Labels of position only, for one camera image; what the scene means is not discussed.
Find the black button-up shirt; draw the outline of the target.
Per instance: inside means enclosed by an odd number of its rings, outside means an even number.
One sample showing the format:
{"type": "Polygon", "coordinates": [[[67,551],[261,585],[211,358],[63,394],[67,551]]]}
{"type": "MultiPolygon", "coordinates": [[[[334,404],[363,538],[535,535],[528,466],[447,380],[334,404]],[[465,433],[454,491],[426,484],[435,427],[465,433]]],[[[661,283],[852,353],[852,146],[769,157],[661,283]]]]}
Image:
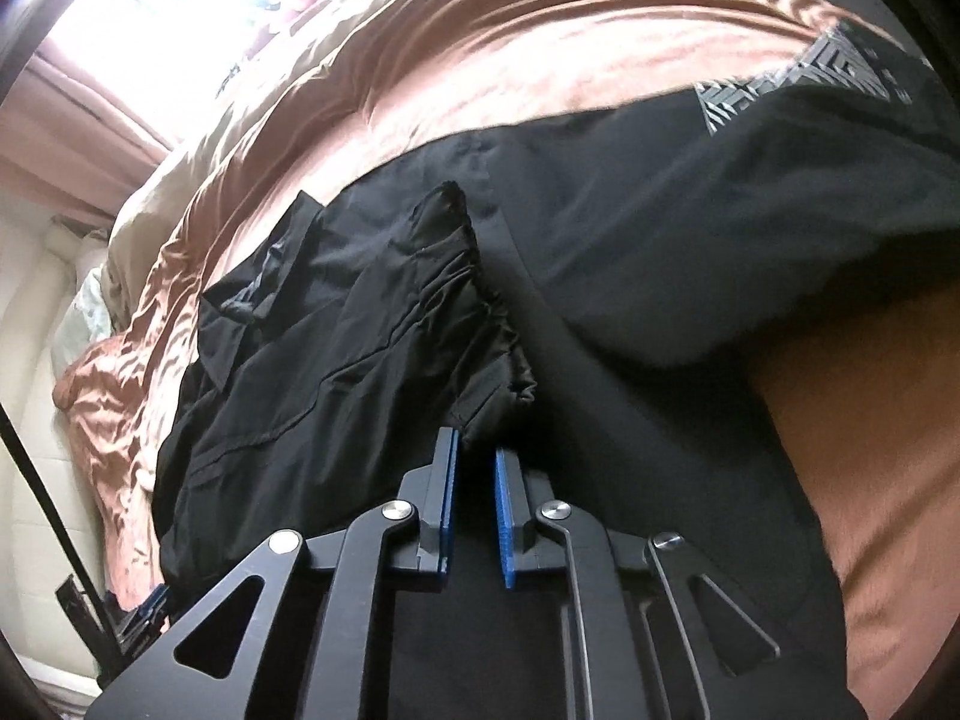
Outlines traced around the black button-up shirt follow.
{"type": "Polygon", "coordinates": [[[368,718],[571,718],[558,593],[501,571],[501,452],[610,530],[692,541],[851,692],[750,359],[957,254],[952,98],[854,23],[768,78],[457,133],[299,195],[200,298],[153,493],[172,624],[278,530],[395,499],[450,427],[449,575],[395,592],[368,718]]]}

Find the light green pillow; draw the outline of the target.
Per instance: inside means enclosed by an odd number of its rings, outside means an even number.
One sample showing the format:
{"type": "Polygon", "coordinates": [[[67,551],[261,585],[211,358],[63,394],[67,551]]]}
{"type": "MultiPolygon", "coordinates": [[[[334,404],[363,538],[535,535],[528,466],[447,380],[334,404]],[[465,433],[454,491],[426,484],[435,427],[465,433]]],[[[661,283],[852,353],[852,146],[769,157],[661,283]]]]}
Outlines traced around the light green pillow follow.
{"type": "Polygon", "coordinates": [[[50,342],[50,362],[55,377],[62,377],[93,344],[114,335],[112,317],[101,288],[103,267],[91,268],[65,309],[50,342]]]}

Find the cream leather headboard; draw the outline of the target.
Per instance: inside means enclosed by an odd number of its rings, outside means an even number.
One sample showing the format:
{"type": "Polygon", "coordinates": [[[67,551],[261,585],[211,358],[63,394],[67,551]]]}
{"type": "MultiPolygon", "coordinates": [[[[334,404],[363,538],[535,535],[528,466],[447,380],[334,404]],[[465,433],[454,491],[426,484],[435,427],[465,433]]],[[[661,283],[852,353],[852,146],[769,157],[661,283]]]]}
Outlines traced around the cream leather headboard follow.
{"type": "MultiPolygon", "coordinates": [[[[50,342],[76,291],[70,236],[2,221],[2,406],[43,478],[71,541],[104,587],[103,528],[53,405],[50,342]]],[[[55,590],[71,574],[41,507],[8,455],[2,457],[2,632],[32,676],[96,692],[98,667],[55,590]]]]}

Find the left pink curtain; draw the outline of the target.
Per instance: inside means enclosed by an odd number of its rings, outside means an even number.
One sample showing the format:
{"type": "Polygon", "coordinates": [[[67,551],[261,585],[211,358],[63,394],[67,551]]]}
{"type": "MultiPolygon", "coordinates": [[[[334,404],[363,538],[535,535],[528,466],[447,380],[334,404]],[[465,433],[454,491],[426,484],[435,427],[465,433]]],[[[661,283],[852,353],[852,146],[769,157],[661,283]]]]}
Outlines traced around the left pink curtain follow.
{"type": "Polygon", "coordinates": [[[2,103],[2,190],[109,227],[169,145],[116,94],[44,41],[2,103]]]}

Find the beige duvet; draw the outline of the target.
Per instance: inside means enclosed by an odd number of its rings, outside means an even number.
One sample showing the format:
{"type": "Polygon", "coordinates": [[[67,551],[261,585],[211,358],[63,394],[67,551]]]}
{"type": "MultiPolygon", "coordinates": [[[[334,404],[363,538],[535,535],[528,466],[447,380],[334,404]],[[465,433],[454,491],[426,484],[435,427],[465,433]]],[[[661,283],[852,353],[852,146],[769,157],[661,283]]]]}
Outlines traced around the beige duvet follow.
{"type": "Polygon", "coordinates": [[[112,328],[128,327],[161,247],[199,188],[298,78],[334,57],[381,0],[265,0],[257,26],[215,65],[217,99],[190,137],[124,203],[110,233],[101,293],[112,328]]]}

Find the brown bed blanket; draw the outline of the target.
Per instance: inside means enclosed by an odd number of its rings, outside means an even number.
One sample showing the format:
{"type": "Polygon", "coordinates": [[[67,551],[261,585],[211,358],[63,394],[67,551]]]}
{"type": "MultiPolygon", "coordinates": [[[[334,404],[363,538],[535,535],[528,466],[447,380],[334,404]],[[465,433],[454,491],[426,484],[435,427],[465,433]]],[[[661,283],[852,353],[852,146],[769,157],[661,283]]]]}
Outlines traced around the brown bed blanket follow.
{"type": "MultiPolygon", "coordinates": [[[[202,293],[296,197],[329,203],[457,133],[768,78],[841,23],[887,39],[822,0],[382,5],[245,134],[161,247],[128,327],[55,385],[98,498],[117,603],[132,610],[166,585],[156,465],[197,356],[202,293]]],[[[869,717],[903,717],[958,634],[958,271],[768,344],[750,379],[820,518],[848,686],[869,717]]]]}

